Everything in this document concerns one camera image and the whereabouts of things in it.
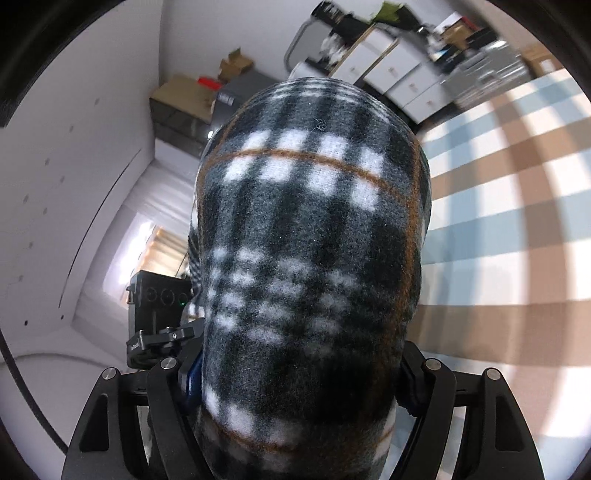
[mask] metal screw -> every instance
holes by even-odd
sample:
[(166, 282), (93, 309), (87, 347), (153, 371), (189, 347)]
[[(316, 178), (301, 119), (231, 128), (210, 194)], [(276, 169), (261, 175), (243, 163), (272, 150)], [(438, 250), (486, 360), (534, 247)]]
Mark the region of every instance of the metal screw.
[(436, 358), (430, 358), (425, 362), (425, 367), (427, 367), (429, 370), (436, 372), (441, 368), (441, 362)]
[(101, 374), (105, 380), (110, 380), (117, 374), (117, 369), (113, 367), (105, 368)]
[(501, 379), (501, 372), (499, 372), (496, 368), (489, 368), (486, 371), (486, 376), (491, 380), (500, 380)]
[(177, 359), (173, 358), (171, 356), (169, 356), (168, 358), (165, 358), (164, 360), (162, 360), (160, 362), (160, 366), (162, 368), (164, 368), (165, 370), (170, 370), (171, 368), (174, 368), (177, 364)]

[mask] white cabinet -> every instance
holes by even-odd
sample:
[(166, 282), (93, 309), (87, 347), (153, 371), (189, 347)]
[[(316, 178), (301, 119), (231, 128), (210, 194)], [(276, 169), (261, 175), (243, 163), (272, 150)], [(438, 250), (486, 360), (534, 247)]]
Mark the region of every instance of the white cabinet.
[(414, 47), (400, 42), (366, 76), (365, 81), (380, 93), (385, 93), (421, 61)]
[(369, 32), (368, 36), (363, 39), (362, 44), (367, 48), (374, 50), (378, 55), (381, 55), (388, 50), (394, 43), (391, 35), (379, 28), (374, 28)]
[(438, 82), (439, 75), (430, 66), (422, 64), (390, 88), (386, 96), (399, 107), (403, 107)]
[(412, 118), (416, 123), (429, 118), (435, 112), (438, 112), (452, 100), (445, 88), (441, 84), (432, 85), (426, 92), (423, 92), (402, 110)]
[(349, 55), (330, 74), (337, 80), (355, 83), (368, 68), (378, 59), (379, 54), (371, 50), (363, 43), (358, 44)]

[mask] black metal bracket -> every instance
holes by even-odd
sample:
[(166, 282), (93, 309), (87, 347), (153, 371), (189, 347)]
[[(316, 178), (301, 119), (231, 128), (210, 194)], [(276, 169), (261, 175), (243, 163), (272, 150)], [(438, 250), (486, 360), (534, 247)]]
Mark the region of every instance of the black metal bracket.
[(452, 480), (543, 480), (534, 440), (502, 373), (453, 372), (406, 342), (397, 400), (417, 417), (391, 480), (437, 476), (454, 407), (467, 407)]
[[(149, 371), (103, 371), (72, 437), (62, 480), (152, 480), (136, 406), (150, 407), (156, 452), (168, 480), (213, 480), (186, 415), (200, 403), (196, 374), (203, 337), (190, 339), (178, 357)], [(467, 407), (453, 480), (543, 480), (534, 441), (501, 372), (453, 372), (425, 359), (406, 342), (396, 394), (417, 419), (391, 480), (434, 480), (455, 407)]]
[[(193, 362), (203, 339), (193, 339), (184, 358)], [(104, 370), (72, 436), (61, 480), (151, 480), (136, 407), (150, 407), (152, 442), (168, 480), (213, 480), (179, 405), (179, 379), (187, 382), (183, 357), (168, 357), (149, 371), (121, 375)]]

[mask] plaid fabric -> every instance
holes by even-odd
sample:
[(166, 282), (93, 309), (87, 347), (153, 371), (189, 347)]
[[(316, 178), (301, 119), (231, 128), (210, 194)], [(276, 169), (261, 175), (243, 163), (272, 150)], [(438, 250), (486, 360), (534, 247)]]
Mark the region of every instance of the plaid fabric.
[(217, 478), (379, 477), (429, 178), (402, 121), (332, 79), (272, 87), (214, 136), (189, 245)]
[[(591, 446), (590, 116), (561, 70), (422, 140), (433, 210), (409, 340), (451, 368), (499, 368), (556, 480)], [(461, 415), (442, 479), (453, 472)], [(399, 420), (397, 451), (410, 431)]]

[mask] red object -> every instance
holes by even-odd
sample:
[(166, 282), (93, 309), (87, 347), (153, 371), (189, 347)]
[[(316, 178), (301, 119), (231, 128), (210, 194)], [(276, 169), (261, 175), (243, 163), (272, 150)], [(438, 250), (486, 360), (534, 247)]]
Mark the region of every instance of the red object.
[(474, 23), (472, 23), (470, 21), (469, 18), (466, 17), (462, 17), (462, 21), (468, 26), (468, 28), (470, 30), (472, 30), (473, 32), (477, 32), (478, 30), (480, 30)]
[(211, 90), (215, 90), (216, 92), (222, 88), (222, 84), (219, 83), (217, 80), (213, 80), (209, 77), (199, 77), (197, 83), (203, 85), (204, 87), (211, 88)]

